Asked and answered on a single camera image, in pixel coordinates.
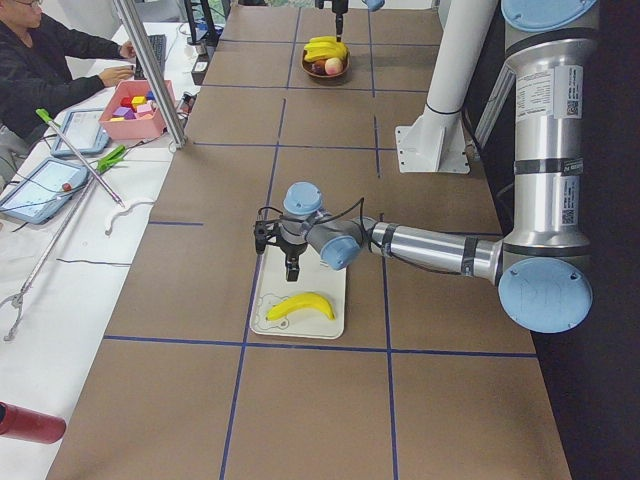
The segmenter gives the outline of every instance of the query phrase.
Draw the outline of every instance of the bowl of fruit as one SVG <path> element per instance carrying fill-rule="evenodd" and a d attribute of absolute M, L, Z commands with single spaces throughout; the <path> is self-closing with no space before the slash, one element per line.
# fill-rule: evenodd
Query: bowl of fruit
<path fill-rule="evenodd" d="M 302 68 L 313 78 L 339 78 L 349 69 L 349 48 L 336 37 L 312 38 L 304 46 Z"/>

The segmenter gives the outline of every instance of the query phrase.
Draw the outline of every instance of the qr code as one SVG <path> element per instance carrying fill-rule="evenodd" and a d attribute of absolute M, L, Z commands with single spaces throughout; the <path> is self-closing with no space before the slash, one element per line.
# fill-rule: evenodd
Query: qr code
<path fill-rule="evenodd" d="M 578 115 L 578 101 L 569 100 L 567 102 L 567 115 Z"/>
<path fill-rule="evenodd" d="M 572 225 L 575 223 L 575 210 L 563 210 L 562 211 L 562 224 L 563 225 Z"/>

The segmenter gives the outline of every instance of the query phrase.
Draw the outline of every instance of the white desk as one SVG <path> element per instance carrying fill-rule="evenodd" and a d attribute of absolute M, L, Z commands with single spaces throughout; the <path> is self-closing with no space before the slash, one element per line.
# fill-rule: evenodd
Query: white desk
<path fill-rule="evenodd" d="M 179 99 L 183 92 L 197 93 L 191 79 L 196 58 L 178 24 L 145 25 L 147 33 L 167 35 L 168 58 L 165 78 L 173 82 Z M 114 40 L 127 38 L 121 27 Z M 122 63 L 97 60 L 88 75 Z M 104 107 L 114 88 L 108 88 L 74 108 Z M 132 150 L 123 162 L 110 170 L 105 179 L 123 198 L 156 198 L 173 153 L 168 135 Z M 20 173 L 29 173 L 45 157 L 49 147 L 41 142 L 30 154 Z M 63 220 L 69 206 L 43 225 L 27 225 L 0 215 L 0 300 L 18 293 Z M 127 276 L 128 266 L 62 263 L 89 260 L 130 264 L 149 218 L 149 205 L 136 207 L 118 217 L 110 237 L 104 235 L 104 218 L 114 203 L 101 188 L 94 188 L 76 212 L 64 235 L 57 242 L 30 291 L 24 297 L 23 320 L 16 339 L 0 339 L 0 399 L 32 410 L 62 416 L 67 421 L 75 408 L 104 329 Z M 0 337 L 15 321 L 17 311 L 10 305 L 0 310 Z M 2 478 L 44 479 L 58 452 L 60 442 L 41 445 L 0 437 Z"/>

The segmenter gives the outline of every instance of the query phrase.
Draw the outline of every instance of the red cup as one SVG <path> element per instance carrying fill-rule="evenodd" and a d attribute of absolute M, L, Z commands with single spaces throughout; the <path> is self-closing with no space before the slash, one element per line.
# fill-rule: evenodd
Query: red cup
<path fill-rule="evenodd" d="M 64 418 L 0 402 L 0 435 L 38 443 L 54 443 L 67 429 Z"/>

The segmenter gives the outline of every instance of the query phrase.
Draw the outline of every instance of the white tray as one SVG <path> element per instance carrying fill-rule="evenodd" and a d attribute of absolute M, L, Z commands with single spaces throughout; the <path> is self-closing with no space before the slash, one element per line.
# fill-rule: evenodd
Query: white tray
<path fill-rule="evenodd" d="M 267 247 L 262 255 L 260 274 L 253 298 L 250 327 L 259 335 L 306 338 L 338 338 L 344 332 L 344 305 L 347 271 L 332 270 L 320 260 L 311 246 L 300 255 L 297 282 L 287 282 L 285 255 L 277 247 Z M 276 321 L 268 321 L 269 309 L 281 301 L 303 292 L 323 295 L 333 307 L 335 320 L 323 313 L 304 308 Z"/>

